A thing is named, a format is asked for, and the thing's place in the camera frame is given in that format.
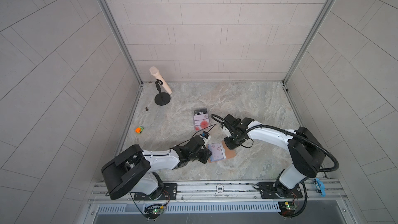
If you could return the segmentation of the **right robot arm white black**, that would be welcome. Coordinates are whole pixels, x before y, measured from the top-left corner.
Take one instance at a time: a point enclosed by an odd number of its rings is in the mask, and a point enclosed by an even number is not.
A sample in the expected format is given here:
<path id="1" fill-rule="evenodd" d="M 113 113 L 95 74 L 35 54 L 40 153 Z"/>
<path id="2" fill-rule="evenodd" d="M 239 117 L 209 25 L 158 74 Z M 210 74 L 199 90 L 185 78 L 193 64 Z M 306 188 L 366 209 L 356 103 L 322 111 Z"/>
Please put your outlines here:
<path id="1" fill-rule="evenodd" d="M 315 178 L 326 157 L 319 142 L 303 127 L 285 130 L 251 118 L 241 120 L 232 115 L 227 115 L 221 121 L 221 127 L 227 135 L 224 142 L 230 150 L 243 146 L 247 140 L 253 140 L 275 145 L 289 153 L 292 164 L 279 174 L 267 190 L 280 198 L 289 197 L 298 183 Z"/>

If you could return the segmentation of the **white card red circle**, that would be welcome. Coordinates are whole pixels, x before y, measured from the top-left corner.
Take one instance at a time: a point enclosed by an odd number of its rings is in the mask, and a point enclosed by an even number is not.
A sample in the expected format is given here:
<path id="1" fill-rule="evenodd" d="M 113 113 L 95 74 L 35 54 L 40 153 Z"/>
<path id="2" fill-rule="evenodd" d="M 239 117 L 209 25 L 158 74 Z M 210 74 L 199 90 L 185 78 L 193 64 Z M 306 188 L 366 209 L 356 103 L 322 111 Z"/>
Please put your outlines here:
<path id="1" fill-rule="evenodd" d="M 196 131 L 208 128 L 210 126 L 209 118 L 207 116 L 194 116 L 194 127 Z"/>

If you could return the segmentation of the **left circuit board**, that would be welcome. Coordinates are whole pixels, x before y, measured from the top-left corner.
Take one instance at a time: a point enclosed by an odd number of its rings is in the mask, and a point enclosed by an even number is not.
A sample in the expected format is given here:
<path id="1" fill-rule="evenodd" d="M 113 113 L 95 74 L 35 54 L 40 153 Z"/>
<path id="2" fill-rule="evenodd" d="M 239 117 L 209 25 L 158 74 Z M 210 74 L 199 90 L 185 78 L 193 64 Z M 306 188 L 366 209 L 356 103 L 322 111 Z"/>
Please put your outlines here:
<path id="1" fill-rule="evenodd" d="M 166 208 L 165 204 L 153 204 L 145 208 L 145 214 L 147 215 L 160 215 L 163 214 Z"/>

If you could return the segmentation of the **black microphone stand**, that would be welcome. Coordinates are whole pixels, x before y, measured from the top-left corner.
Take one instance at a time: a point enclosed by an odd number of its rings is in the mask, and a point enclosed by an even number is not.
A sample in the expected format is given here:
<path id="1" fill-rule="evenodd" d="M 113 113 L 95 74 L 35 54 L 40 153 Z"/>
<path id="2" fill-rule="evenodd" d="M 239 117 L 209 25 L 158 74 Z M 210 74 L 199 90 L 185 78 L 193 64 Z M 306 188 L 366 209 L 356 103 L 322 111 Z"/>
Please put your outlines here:
<path id="1" fill-rule="evenodd" d="M 154 98 L 154 102 L 156 105 L 164 106 L 167 105 L 171 101 L 171 96 L 167 92 L 161 91 L 161 86 L 163 85 L 163 81 L 157 79 L 155 82 L 158 94 Z"/>

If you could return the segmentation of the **black VIP card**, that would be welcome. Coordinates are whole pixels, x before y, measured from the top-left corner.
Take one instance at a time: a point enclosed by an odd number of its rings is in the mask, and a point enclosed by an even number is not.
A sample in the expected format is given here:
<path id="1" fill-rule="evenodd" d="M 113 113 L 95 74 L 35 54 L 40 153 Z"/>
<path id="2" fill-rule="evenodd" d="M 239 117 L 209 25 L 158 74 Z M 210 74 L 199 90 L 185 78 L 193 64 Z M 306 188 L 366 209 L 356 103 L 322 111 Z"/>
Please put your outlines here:
<path id="1" fill-rule="evenodd" d="M 194 115 L 204 115 L 204 114 L 208 114 L 208 110 L 207 108 L 199 108 L 199 109 L 195 109 L 194 110 Z"/>

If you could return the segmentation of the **right circuit board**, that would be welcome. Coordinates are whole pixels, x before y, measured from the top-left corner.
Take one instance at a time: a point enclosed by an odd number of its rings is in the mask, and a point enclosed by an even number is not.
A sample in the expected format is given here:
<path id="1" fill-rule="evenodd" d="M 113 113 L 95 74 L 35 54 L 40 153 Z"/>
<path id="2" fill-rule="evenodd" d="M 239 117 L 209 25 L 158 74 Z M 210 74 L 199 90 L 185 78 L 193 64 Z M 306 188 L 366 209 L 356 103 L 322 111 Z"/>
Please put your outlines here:
<path id="1" fill-rule="evenodd" d="M 297 210 L 297 206 L 292 201 L 279 201 L 278 205 L 280 209 L 279 214 L 282 216 L 293 215 Z"/>

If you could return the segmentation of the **beige microphone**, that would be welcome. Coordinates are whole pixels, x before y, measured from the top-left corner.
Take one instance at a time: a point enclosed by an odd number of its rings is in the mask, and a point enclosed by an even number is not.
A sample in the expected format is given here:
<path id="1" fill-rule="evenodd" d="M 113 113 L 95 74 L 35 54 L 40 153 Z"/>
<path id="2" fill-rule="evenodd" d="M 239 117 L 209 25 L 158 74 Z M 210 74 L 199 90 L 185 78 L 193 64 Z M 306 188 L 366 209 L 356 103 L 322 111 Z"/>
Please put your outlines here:
<path id="1" fill-rule="evenodd" d="M 155 66 L 152 66 L 149 69 L 151 75 L 156 79 L 156 80 L 160 80 L 162 82 L 162 86 L 164 88 L 164 90 L 168 93 L 168 94 L 172 94 L 172 90 L 170 88 L 170 86 L 167 84 L 167 82 L 165 81 L 165 79 L 163 78 L 163 76 L 160 74 L 160 71 L 158 68 L 156 68 Z"/>

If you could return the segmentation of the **orange green toy car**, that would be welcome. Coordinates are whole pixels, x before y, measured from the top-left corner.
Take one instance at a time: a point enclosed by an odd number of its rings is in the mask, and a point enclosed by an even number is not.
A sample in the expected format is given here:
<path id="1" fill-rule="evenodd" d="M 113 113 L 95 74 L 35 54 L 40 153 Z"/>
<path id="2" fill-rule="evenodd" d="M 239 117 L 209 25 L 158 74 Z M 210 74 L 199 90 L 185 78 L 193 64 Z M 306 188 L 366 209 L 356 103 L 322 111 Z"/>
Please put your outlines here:
<path id="1" fill-rule="evenodd" d="M 144 130 L 144 127 L 139 126 L 139 127 L 137 127 L 137 128 L 135 129 L 135 132 L 136 132 L 136 133 L 142 133 L 143 130 Z"/>

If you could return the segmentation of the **blue clip on rail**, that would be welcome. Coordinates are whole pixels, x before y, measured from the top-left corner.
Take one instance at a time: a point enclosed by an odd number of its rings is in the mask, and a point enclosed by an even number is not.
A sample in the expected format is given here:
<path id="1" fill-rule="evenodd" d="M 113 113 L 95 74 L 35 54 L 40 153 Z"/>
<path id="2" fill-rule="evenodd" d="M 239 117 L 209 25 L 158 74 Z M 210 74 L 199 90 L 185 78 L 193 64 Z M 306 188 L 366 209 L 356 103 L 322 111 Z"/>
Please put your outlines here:
<path id="1" fill-rule="evenodd" d="M 316 186 L 317 193 L 320 194 L 321 197 L 326 197 L 324 183 L 319 178 L 315 178 L 314 184 Z"/>

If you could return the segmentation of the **clear acrylic card holder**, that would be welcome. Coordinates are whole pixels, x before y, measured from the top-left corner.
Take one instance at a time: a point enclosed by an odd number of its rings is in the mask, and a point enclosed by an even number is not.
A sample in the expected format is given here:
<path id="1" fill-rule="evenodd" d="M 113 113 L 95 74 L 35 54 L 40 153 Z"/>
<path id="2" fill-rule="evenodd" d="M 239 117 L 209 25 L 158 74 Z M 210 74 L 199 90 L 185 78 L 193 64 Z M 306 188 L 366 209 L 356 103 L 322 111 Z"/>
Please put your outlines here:
<path id="1" fill-rule="evenodd" d="M 196 131 L 203 130 L 210 126 L 207 108 L 197 108 L 193 112 L 193 122 Z"/>

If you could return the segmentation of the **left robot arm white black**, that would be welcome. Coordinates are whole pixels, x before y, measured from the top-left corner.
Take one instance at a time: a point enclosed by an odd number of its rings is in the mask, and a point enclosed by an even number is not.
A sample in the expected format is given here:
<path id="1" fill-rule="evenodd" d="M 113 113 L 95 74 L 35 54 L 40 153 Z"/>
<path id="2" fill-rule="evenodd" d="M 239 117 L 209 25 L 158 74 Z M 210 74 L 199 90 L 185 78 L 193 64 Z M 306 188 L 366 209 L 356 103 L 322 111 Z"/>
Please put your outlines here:
<path id="1" fill-rule="evenodd" d="M 212 155 L 205 146 L 209 140 L 209 133 L 203 132 L 165 151 L 143 150 L 138 144 L 130 146 L 101 168 L 107 194 L 111 200 L 129 193 L 158 198 L 164 183 L 157 171 L 180 169 L 194 161 L 206 164 Z"/>

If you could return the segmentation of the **circuit board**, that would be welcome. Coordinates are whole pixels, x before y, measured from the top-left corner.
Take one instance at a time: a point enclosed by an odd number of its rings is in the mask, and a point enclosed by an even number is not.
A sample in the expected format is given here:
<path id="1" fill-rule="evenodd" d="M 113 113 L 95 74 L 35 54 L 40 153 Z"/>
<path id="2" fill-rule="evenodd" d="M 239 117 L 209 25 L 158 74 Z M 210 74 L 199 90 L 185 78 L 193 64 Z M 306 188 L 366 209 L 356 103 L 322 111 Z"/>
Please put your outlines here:
<path id="1" fill-rule="evenodd" d="M 297 210 L 297 206 L 292 201 L 279 201 L 278 205 L 280 209 L 279 214 L 282 216 L 293 215 Z"/>
<path id="2" fill-rule="evenodd" d="M 145 208 L 145 214 L 147 215 L 160 215 L 163 214 L 166 208 L 165 204 L 153 204 Z"/>

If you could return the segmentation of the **white ventilation grille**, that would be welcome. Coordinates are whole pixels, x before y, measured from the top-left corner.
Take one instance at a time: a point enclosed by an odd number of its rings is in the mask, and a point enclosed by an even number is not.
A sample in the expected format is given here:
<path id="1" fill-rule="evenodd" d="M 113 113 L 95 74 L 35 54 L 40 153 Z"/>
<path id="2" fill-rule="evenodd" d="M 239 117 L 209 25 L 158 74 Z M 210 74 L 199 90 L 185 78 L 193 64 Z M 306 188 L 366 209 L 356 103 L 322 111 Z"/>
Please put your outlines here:
<path id="1" fill-rule="evenodd" d="M 140 214 L 145 209 L 144 204 L 101 204 L 98 214 Z M 280 212 L 277 202 L 191 202 L 170 203 L 166 214 L 187 213 L 262 213 Z"/>

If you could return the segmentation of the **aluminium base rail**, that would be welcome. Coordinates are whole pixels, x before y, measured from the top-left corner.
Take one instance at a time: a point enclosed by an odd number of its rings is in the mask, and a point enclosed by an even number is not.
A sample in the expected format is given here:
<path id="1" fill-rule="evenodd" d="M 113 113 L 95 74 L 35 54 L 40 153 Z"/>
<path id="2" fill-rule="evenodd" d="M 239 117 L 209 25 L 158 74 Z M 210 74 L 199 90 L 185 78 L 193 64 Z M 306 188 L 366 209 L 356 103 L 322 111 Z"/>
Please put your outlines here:
<path id="1" fill-rule="evenodd" d="M 290 196 L 280 198 L 275 193 L 256 189 L 260 183 L 272 185 L 270 180 L 219 180 L 219 181 L 167 181 L 158 198 L 152 200 L 144 194 L 128 193 L 117 200 L 111 200 L 104 183 L 96 183 L 88 197 L 88 203 L 170 203 L 179 202 L 247 202 L 304 200 L 302 185 L 296 186 Z"/>

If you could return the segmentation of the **pink leather card wallet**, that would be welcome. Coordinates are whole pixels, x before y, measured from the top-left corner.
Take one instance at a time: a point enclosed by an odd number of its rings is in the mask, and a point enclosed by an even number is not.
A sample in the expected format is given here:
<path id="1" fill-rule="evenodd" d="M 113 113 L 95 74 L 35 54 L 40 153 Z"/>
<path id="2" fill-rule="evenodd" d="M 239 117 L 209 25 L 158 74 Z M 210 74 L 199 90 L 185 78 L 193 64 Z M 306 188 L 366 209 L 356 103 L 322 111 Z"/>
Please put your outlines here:
<path id="1" fill-rule="evenodd" d="M 208 144 L 207 148 L 212 152 L 209 158 L 210 163 L 231 159 L 236 156 L 236 152 L 234 150 L 229 150 L 224 141 L 221 143 Z"/>

